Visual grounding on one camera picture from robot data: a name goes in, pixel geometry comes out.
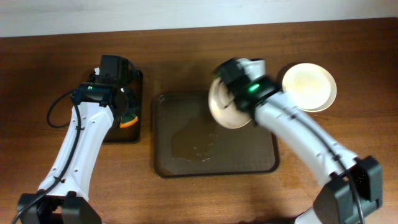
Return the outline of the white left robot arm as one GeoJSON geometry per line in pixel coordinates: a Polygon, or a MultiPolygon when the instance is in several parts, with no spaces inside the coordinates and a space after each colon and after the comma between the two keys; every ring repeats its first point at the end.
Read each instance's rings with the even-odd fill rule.
{"type": "Polygon", "coordinates": [[[82,83],[69,91],[73,108],[57,158],[34,194],[22,194],[12,222],[101,223],[89,204],[91,176],[110,132],[139,129],[142,85],[82,83]]]}

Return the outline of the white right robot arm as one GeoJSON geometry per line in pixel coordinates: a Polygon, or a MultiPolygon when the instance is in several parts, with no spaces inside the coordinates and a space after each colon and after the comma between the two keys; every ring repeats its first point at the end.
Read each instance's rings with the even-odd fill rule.
{"type": "Polygon", "coordinates": [[[359,158],[322,129],[259,68],[263,60],[231,58],[218,68],[233,99],[232,121],[244,116],[281,138],[321,186],[311,208],[281,223],[364,223],[382,206],[382,167],[372,156],[359,158]]]}

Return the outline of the green orange sponge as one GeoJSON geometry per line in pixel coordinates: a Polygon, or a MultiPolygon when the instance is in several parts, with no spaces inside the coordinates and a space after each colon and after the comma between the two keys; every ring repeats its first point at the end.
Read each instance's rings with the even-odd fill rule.
{"type": "Polygon", "coordinates": [[[138,122],[138,117],[137,115],[133,114],[129,114],[129,115],[125,115],[120,119],[119,122],[119,127],[121,129],[123,128],[128,128],[130,126],[133,126],[134,124],[136,124],[138,122]]]}

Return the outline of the cream plate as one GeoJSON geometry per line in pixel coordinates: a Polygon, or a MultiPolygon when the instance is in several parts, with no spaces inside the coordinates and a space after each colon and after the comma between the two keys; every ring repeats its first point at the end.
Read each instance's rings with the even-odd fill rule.
{"type": "Polygon", "coordinates": [[[282,88],[301,110],[311,113],[326,110],[337,96],[337,85],[331,73],[314,63],[291,66],[284,73],[282,88]]]}
{"type": "Polygon", "coordinates": [[[233,94],[229,92],[220,77],[215,78],[211,83],[208,105],[212,117],[224,128],[238,129],[252,120],[247,113],[237,109],[233,94]]]}

